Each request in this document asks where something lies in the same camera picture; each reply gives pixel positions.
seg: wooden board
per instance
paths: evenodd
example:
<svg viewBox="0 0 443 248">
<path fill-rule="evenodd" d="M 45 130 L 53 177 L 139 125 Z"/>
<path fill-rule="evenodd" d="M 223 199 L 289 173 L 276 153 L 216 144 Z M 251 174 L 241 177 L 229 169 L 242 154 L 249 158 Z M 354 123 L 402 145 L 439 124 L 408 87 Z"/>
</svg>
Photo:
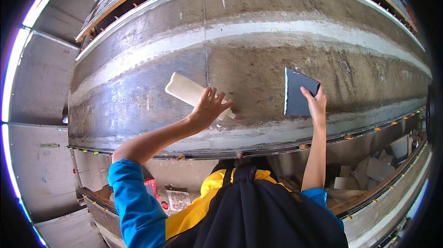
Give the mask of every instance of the wooden board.
<svg viewBox="0 0 443 248">
<path fill-rule="evenodd" d="M 423 148 L 424 140 L 419 141 L 418 148 L 415 149 L 413 153 L 407 158 L 405 162 L 401 166 L 399 166 L 386 180 L 381 182 L 377 187 L 375 187 L 371 191 L 367 191 L 357 197 L 354 197 L 344 203 L 331 207 L 329 210 L 336 216 L 344 216 L 347 215 L 348 212 L 355 211 L 358 207 L 363 207 L 368 202 L 372 201 L 379 193 L 382 193 L 384 190 L 389 188 L 398 176 L 404 172 L 404 170 L 410 166 L 411 162 L 416 158 L 418 152 Z"/>
<path fill-rule="evenodd" d="M 127 0 L 117 0 L 111 5 L 108 5 L 105 11 L 103 11 L 100 15 L 96 15 L 92 20 L 89 21 L 89 23 L 86 25 L 84 29 L 81 30 L 80 34 L 75 38 L 76 42 L 80 42 L 83 40 L 86 34 L 88 34 L 93 27 L 95 27 L 103 18 L 108 16 L 114 9 L 119 7 L 121 4 L 123 4 Z"/>
</svg>

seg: paper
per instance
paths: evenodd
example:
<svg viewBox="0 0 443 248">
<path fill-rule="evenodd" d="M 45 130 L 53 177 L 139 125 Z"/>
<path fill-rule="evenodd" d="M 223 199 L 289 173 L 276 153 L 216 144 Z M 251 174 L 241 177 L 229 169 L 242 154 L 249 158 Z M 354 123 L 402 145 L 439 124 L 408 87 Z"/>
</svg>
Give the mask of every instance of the paper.
<svg viewBox="0 0 443 248">
<path fill-rule="evenodd" d="M 342 165 L 339 177 L 349 177 L 352 173 L 352 167 L 349 165 Z"/>
<path fill-rule="evenodd" d="M 378 160 L 380 160 L 386 164 L 389 164 L 389 165 L 392 165 L 393 159 L 394 159 L 394 157 L 391 155 L 388 155 L 388 153 L 385 150 L 383 150 L 383 152 L 381 152 L 381 155 L 378 157 Z"/>
<path fill-rule="evenodd" d="M 381 160 L 371 157 L 366 169 L 366 175 L 377 181 L 384 181 L 389 175 L 395 171 L 393 166 L 382 162 Z"/>
<path fill-rule="evenodd" d="M 334 188 L 339 190 L 360 190 L 355 177 L 335 177 Z"/>
<path fill-rule="evenodd" d="M 360 186 L 361 190 L 366 190 L 366 187 L 368 185 L 368 181 L 370 179 L 369 176 L 366 175 L 366 170 L 368 169 L 369 158 L 370 157 L 365 158 L 357 166 L 356 178 L 357 178 L 357 182 L 358 182 L 358 185 Z"/>
</svg>

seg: white stripe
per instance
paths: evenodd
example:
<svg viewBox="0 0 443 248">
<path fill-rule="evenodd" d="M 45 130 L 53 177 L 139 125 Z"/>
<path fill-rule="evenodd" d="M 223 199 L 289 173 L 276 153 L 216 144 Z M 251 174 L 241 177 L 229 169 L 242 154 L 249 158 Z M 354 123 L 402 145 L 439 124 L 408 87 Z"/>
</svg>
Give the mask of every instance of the white stripe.
<svg viewBox="0 0 443 248">
<path fill-rule="evenodd" d="M 144 62 L 152 60 L 155 57 L 201 44 L 205 38 L 208 41 L 212 41 L 235 35 L 244 36 L 250 33 L 271 33 L 272 35 L 269 36 L 269 38 L 275 38 L 277 36 L 277 39 L 281 39 L 280 43 L 284 41 L 284 38 L 278 34 L 295 34 L 294 38 L 290 41 L 292 46 L 306 44 L 307 40 L 304 40 L 306 37 L 303 36 L 307 34 L 313 35 L 317 38 L 315 39 L 315 46 L 321 46 L 321 43 L 325 40 L 328 42 L 362 46 L 370 51 L 376 51 L 387 56 L 396 57 L 410 62 L 424 73 L 431 76 L 429 67 L 412 53 L 404 51 L 393 41 L 356 28 L 351 29 L 339 24 L 319 20 L 216 24 L 206 29 L 206 31 L 204 28 L 198 28 L 153 43 L 141 43 L 130 47 L 102 66 L 96 73 L 86 78 L 71 95 L 70 105 L 76 105 L 81 102 L 82 96 L 92 88 L 104 84 L 116 76 L 135 68 Z"/>
</svg>

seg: metal rail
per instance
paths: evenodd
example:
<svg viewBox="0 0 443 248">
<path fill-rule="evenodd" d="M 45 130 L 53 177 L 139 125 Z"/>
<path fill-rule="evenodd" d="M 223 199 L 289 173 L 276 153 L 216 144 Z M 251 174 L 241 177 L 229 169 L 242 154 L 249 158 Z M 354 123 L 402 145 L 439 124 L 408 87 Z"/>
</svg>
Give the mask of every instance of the metal rail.
<svg viewBox="0 0 443 248">
<path fill-rule="evenodd" d="M 368 127 L 364 127 L 358 130 L 353 130 L 345 134 L 329 136 L 326 139 L 326 145 L 332 145 L 336 143 L 340 143 L 343 141 L 356 139 L 383 129 L 386 129 L 390 126 L 394 126 L 400 124 L 400 122 L 407 120 L 411 116 L 415 116 L 416 113 L 423 112 L 424 107 L 418 108 L 417 110 L 404 115 L 402 117 L 395 118 L 393 120 L 388 120 L 383 123 L 374 124 Z M 259 157 L 259 156 L 270 156 L 270 155 L 279 155 L 285 153 L 293 153 L 303 150 L 308 150 L 311 147 L 312 138 L 302 140 L 301 142 L 292 142 L 286 143 L 282 145 L 270 145 L 263 146 L 254 149 L 236 149 L 236 150 L 224 150 L 224 151 L 201 151 L 201 152 L 193 152 L 193 153 L 159 153 L 154 156 L 154 159 L 162 159 L 162 160 L 176 160 L 176 159 L 186 159 L 186 160 L 205 160 L 205 159 L 229 159 L 229 158 L 238 158 L 238 157 Z M 96 149 L 96 148 L 88 148 L 88 147 L 80 147 L 74 145 L 67 145 L 65 148 L 80 150 L 83 152 L 93 152 L 100 154 L 108 154 L 112 156 L 114 150 L 106 150 L 106 149 Z"/>
</svg>

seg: cardboard piece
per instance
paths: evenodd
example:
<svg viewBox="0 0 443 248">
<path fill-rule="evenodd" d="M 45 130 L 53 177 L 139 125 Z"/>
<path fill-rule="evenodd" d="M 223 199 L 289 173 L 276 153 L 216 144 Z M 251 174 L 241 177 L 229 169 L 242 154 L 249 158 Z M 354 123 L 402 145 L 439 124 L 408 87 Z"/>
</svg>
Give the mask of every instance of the cardboard piece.
<svg viewBox="0 0 443 248">
<path fill-rule="evenodd" d="M 392 141 L 385 148 L 386 152 L 396 157 L 397 159 L 401 159 L 409 155 L 409 134 L 400 137 L 397 140 Z"/>
<path fill-rule="evenodd" d="M 380 160 L 386 164 L 389 164 L 389 165 L 392 165 L 393 159 L 394 159 L 394 157 L 391 155 L 388 155 L 388 153 L 385 150 L 383 150 L 383 152 L 381 152 L 381 155 L 378 157 L 378 160 Z"/>
<path fill-rule="evenodd" d="M 355 177 L 335 177 L 334 188 L 339 190 L 360 190 Z"/>
<path fill-rule="evenodd" d="M 370 179 L 369 176 L 366 175 L 366 170 L 368 169 L 369 158 L 370 157 L 367 157 L 363 161 L 361 161 L 358 164 L 356 172 L 355 172 L 355 173 L 357 173 L 356 178 L 357 178 L 357 182 L 358 182 L 358 185 L 360 186 L 361 190 L 366 190 L 366 187 L 368 185 L 368 181 Z"/>
<path fill-rule="evenodd" d="M 366 175 L 377 181 L 384 181 L 389 175 L 395 171 L 395 167 L 371 157 L 366 169 Z"/>
<path fill-rule="evenodd" d="M 378 182 L 379 181 L 377 181 L 377 180 L 369 179 L 369 181 L 368 181 L 368 191 L 374 189 L 377 186 Z"/>
<path fill-rule="evenodd" d="M 352 173 L 352 167 L 349 165 L 342 165 L 339 177 L 349 177 Z"/>
</svg>

